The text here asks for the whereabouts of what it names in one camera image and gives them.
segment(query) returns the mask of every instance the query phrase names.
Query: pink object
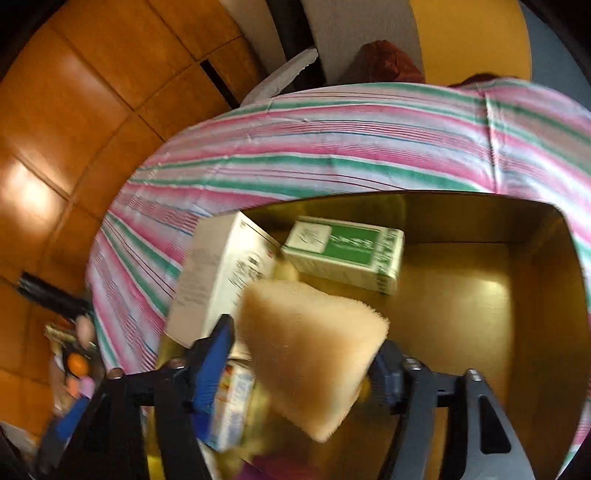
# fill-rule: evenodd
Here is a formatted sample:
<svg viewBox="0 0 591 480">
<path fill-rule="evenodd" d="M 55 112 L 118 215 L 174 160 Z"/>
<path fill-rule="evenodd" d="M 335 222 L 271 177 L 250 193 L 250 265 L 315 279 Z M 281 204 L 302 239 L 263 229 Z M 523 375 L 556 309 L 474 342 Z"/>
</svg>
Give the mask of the pink object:
<svg viewBox="0 0 591 480">
<path fill-rule="evenodd" d="M 95 393 L 95 381 L 91 377 L 82 377 L 80 379 L 80 394 L 92 398 Z"/>
</svg>

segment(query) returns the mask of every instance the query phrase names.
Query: gray cloth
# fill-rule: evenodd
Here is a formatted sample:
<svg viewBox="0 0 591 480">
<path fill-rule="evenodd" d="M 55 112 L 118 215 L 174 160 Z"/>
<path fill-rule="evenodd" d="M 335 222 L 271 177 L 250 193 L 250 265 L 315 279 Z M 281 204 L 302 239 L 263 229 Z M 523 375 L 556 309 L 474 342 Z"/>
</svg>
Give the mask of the gray cloth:
<svg viewBox="0 0 591 480">
<path fill-rule="evenodd" d="M 343 76 L 366 43 L 388 40 L 421 72 L 421 46 L 408 0 L 301 0 L 328 85 Z"/>
</svg>

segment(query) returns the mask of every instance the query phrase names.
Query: metal tray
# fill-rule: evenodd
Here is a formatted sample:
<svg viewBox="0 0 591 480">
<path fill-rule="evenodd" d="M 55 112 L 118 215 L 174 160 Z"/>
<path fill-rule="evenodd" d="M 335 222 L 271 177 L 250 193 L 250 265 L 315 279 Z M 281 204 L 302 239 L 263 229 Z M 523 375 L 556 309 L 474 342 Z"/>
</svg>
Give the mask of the metal tray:
<svg viewBox="0 0 591 480">
<path fill-rule="evenodd" d="M 388 337 L 432 370 L 483 373 L 505 407 L 538 479 L 557 476 L 575 434 L 591 365 L 580 265 L 553 206 L 497 195 L 404 192 L 321 197 L 244 211 L 280 242 L 300 215 L 402 229 L 406 246 L 394 296 L 304 276 L 327 293 L 362 300 L 388 317 Z M 166 344 L 160 363 L 170 357 Z M 240 448 L 220 457 L 276 452 L 323 479 L 372 479 L 395 429 L 371 400 L 358 401 L 325 444 L 314 443 L 254 393 Z M 438 409 L 426 478 L 437 478 L 447 414 Z"/>
</svg>

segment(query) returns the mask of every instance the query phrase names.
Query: tablecloth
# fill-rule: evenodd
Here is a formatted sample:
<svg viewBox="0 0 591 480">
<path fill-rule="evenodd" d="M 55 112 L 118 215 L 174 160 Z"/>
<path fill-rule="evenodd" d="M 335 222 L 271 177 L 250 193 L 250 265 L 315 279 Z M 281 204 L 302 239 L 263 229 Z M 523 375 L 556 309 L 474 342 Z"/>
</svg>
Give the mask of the tablecloth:
<svg viewBox="0 0 591 480">
<path fill-rule="evenodd" d="M 515 79 L 462 89 L 327 87 L 187 128 L 121 188 L 86 274 L 107 368 L 153 367 L 200 218 L 281 200 L 397 189 L 490 192 L 556 205 L 573 234 L 591 307 L 589 111 Z M 575 448 L 590 425 L 585 413 Z"/>
</svg>

